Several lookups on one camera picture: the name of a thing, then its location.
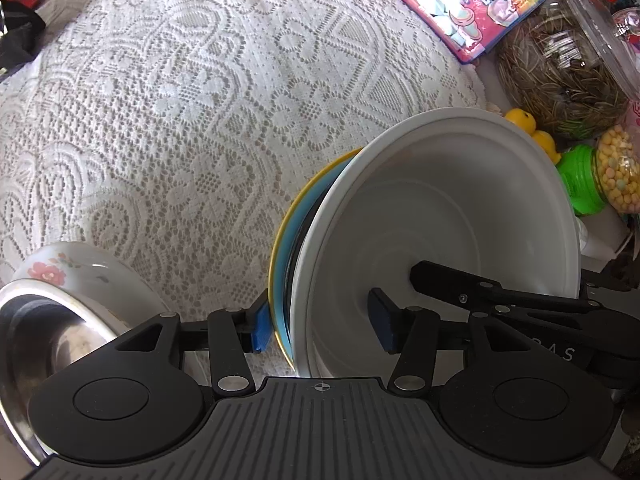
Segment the plain white ceramic bowl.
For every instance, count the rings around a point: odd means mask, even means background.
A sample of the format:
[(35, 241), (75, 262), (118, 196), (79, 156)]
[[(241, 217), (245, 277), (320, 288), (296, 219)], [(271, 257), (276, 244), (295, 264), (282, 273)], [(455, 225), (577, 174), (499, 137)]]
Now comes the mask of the plain white ceramic bowl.
[(549, 157), (522, 129), (476, 108), (430, 110), (389, 128), (334, 181), (293, 276), (290, 337), (300, 376), (388, 377), (396, 359), (369, 322), (367, 296), (465, 321), (418, 294), (420, 261), (507, 289), (574, 298), (576, 220)]

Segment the white floral plate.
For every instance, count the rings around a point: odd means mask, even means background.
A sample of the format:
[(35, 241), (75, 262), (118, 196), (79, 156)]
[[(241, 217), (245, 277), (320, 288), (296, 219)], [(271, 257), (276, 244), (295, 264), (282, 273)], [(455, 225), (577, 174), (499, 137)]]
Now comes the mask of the white floral plate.
[(15, 271), (9, 283), (21, 278), (47, 282), (96, 300), (111, 298), (131, 323), (128, 330), (169, 311), (160, 295), (136, 271), (108, 252), (85, 243), (58, 242), (38, 249)]

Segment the stainless steel bowl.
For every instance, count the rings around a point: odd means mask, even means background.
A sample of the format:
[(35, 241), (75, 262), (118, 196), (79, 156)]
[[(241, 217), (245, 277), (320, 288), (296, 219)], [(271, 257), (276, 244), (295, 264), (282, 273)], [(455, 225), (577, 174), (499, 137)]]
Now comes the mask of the stainless steel bowl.
[(126, 332), (113, 300), (96, 300), (21, 278), (1, 289), (1, 422), (34, 466), (51, 454), (29, 421), (36, 389), (50, 376)]

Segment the white toy microphone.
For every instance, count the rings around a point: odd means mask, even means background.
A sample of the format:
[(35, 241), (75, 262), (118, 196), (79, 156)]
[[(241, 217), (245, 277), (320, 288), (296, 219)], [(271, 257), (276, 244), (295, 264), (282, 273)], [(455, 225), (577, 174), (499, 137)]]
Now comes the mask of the white toy microphone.
[(576, 218), (580, 252), (584, 257), (602, 261), (615, 259), (628, 238), (629, 230), (620, 217), (604, 211), (596, 216)]

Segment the green gumball candy dispenser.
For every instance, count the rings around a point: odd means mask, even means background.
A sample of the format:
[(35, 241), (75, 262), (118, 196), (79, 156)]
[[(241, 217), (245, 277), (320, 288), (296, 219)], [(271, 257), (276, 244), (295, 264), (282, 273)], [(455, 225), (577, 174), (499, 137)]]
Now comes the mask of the green gumball candy dispenser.
[(593, 145), (576, 144), (556, 169), (578, 216), (593, 216), (606, 206), (618, 214), (639, 213), (639, 140), (622, 125)]

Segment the yellow duck toy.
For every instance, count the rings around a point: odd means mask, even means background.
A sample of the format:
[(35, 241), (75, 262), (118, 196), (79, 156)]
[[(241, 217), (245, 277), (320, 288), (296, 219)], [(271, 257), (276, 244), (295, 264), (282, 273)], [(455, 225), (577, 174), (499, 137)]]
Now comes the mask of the yellow duck toy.
[(548, 155), (553, 165), (560, 162), (561, 154), (556, 150), (552, 136), (537, 128), (536, 119), (532, 114), (521, 108), (511, 108), (504, 114), (504, 118), (525, 131)]

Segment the white lace tablecloth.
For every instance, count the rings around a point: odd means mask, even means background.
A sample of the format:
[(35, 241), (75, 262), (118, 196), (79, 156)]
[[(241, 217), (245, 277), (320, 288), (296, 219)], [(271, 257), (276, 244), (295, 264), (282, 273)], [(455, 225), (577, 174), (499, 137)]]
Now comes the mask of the white lace tablecloth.
[(485, 89), (399, 0), (51, 0), (1, 86), (1, 277), (106, 250), (185, 318), (267, 281), (294, 197), (415, 114)]

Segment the sunflower seed jar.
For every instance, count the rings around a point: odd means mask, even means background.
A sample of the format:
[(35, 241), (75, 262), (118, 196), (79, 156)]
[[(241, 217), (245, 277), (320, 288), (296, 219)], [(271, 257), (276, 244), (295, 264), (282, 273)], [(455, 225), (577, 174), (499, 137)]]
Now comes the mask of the sunflower seed jar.
[(496, 47), (500, 82), (540, 130), (588, 140), (639, 99), (636, 58), (599, 0), (544, 0)]

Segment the pink candy bag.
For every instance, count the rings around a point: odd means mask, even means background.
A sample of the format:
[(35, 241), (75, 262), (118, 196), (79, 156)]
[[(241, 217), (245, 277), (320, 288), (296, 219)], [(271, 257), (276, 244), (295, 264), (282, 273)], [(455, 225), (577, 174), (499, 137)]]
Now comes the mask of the pink candy bag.
[[(634, 64), (639, 68), (639, 8), (633, 6), (619, 10), (613, 14), (618, 34), (626, 42), (634, 56)], [(632, 132), (639, 132), (639, 101), (632, 101), (624, 119), (624, 125)]]

